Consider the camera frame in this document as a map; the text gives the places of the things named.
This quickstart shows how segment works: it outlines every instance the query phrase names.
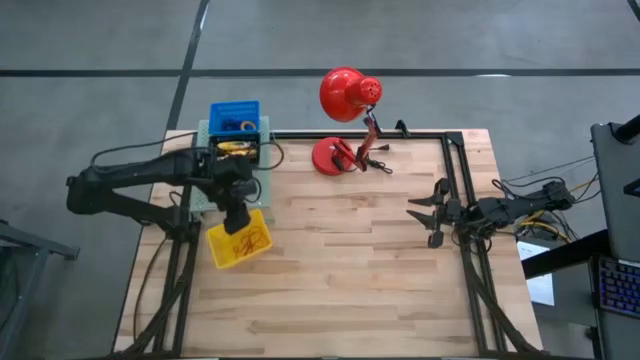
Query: gray floor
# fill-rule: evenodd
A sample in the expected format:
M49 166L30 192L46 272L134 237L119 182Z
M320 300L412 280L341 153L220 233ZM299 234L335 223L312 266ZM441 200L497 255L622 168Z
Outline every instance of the gray floor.
M180 69L199 0L0 0L0 69ZM194 68L610 69L640 64L625 0L211 1ZM318 103L319 77L194 78L178 129L211 102L257 99L276 129L356 128ZM488 128L502 177L591 154L589 126L640 112L640 77L388 77L383 127ZM0 218L82 247L53 259L21 341L23 357L108 352L140 228L79 217L65 178L98 150L162 137L178 78L0 78ZM105 161L149 158L158 147ZM593 163L563 174L578 184ZM149 188L132 189L146 199ZM604 227L599 200L567 212L580 235ZM575 325L540 317L545 348L582 355Z

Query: keyboard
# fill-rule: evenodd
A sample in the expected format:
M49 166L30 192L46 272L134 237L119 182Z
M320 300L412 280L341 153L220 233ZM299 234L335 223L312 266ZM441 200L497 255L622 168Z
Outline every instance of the keyboard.
M640 319L640 267L598 259L600 308Z

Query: lamp base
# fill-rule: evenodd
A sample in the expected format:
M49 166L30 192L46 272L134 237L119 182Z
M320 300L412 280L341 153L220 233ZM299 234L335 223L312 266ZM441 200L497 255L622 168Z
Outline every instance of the lamp base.
M349 143L337 137L324 138L313 147L313 152L311 153L313 166L324 175L337 176L353 166L353 162L338 153L334 145L337 142L342 143L344 147L352 151ZM341 168L336 166L336 163L341 164Z

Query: wooden table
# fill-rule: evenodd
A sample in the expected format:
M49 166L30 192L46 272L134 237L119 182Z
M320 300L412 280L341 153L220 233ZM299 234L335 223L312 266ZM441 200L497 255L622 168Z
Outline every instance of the wooden table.
M490 184L499 175L488 131L462 132L476 196L501 196ZM201 236L183 356L477 354L460 250L451 242L450 228L443 227L444 245L429 249L428 232L405 212L431 212L407 200L430 195L435 181L445 176L441 145L430 140L378 142L389 143L391 151L375 152L372 158L387 163L393 175L370 169L327 177L311 163L314 141L280 141L286 157L272 174L275 223L269 230L274 246L233 269L217 270ZM190 143L189 137L176 139L163 151ZM279 155L273 151L272 156ZM155 185L151 201L169 206L172 189ZM203 231L219 219L208 218ZM157 227L142 233L115 350L132 342L135 298L163 237ZM165 247L141 301L138 331L160 303L170 246ZM501 307L527 340L541 348L513 237L496 235L489 258ZM483 318L491 338L486 309ZM166 346L173 339L174 320Z

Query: blue plastic bin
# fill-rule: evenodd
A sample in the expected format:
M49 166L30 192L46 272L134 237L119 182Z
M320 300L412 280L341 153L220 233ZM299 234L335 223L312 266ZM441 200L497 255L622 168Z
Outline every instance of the blue plastic bin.
M225 130L225 124L251 121L256 128L247 130ZM249 135L260 133L260 102L234 101L211 104L209 115L209 134L218 136Z

